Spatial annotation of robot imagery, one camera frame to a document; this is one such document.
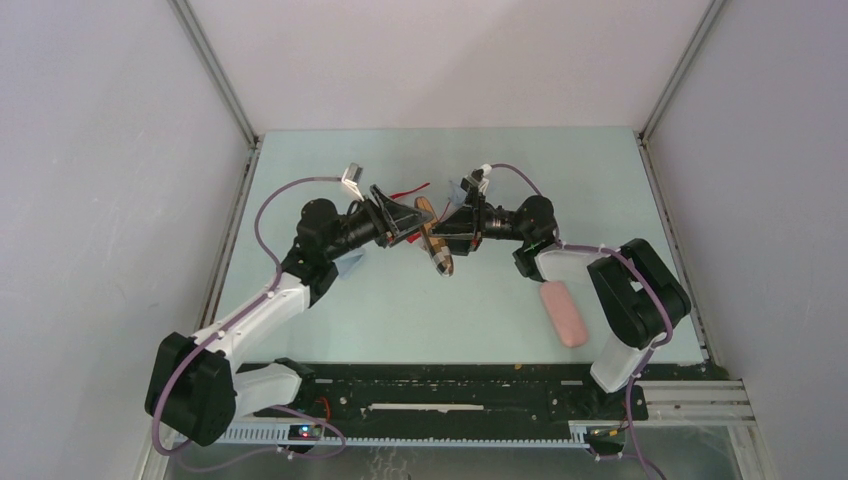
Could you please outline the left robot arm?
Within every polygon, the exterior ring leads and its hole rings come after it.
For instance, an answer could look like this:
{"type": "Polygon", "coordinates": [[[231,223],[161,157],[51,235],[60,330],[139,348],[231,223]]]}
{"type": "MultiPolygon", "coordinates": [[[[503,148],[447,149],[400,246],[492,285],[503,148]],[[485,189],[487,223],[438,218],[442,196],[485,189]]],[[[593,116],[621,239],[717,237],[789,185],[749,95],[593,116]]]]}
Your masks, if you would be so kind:
{"type": "Polygon", "coordinates": [[[208,446],[234,420],[264,409],[280,405],[297,417],[311,412],[316,390],[300,371],[277,361],[245,371],[247,354],[329,291],[338,258],[369,242],[391,248],[434,218],[377,186],[346,213],[329,199],[307,202],[291,249],[271,258],[275,271],[266,286],[224,319],[189,336],[174,332],[160,343],[144,403],[155,449],[166,456],[178,451],[162,445],[163,425],[208,446]]]}

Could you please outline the plaid brown glasses case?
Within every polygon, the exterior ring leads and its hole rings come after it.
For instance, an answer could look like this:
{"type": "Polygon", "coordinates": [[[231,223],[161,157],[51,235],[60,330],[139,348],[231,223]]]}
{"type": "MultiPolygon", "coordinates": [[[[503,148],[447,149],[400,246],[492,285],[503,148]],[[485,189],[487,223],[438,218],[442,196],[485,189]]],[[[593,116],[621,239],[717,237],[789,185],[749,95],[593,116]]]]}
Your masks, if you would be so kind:
{"type": "Polygon", "coordinates": [[[420,229],[420,236],[428,239],[433,248],[433,254],[429,255],[436,271],[443,277],[451,277],[454,273],[454,262],[451,251],[444,239],[434,238],[429,235],[429,230],[434,227],[439,220],[439,215],[433,208],[430,201],[424,196],[418,196],[414,200],[414,206],[419,208],[431,209],[435,214],[435,219],[429,222],[426,226],[420,229]]]}

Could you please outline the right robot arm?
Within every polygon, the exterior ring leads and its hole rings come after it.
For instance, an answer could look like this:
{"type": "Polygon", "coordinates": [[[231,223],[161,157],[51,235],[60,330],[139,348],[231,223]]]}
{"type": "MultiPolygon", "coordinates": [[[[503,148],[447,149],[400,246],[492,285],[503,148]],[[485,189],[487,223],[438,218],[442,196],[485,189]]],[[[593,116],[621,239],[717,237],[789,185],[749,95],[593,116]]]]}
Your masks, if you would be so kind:
{"type": "Polygon", "coordinates": [[[523,277],[541,283],[545,309],[567,344],[576,345],[580,335],[579,311],[567,284],[592,286],[610,329],[590,367],[590,384],[581,392],[583,408],[596,418],[620,407],[620,391],[672,340],[675,327],[692,310],[689,295],[648,241],[635,238],[617,249],[562,244],[553,204],[542,195],[507,210],[471,188],[461,206],[423,228],[422,237],[440,256],[468,255],[487,239],[520,242],[514,263],[523,277]]]}

